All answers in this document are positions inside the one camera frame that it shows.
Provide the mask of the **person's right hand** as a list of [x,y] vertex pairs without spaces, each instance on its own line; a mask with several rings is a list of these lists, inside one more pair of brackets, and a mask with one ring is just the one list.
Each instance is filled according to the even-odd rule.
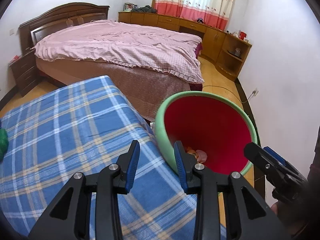
[[271,206],[271,210],[280,219],[292,238],[298,236],[307,225],[305,219],[292,206],[277,201]]

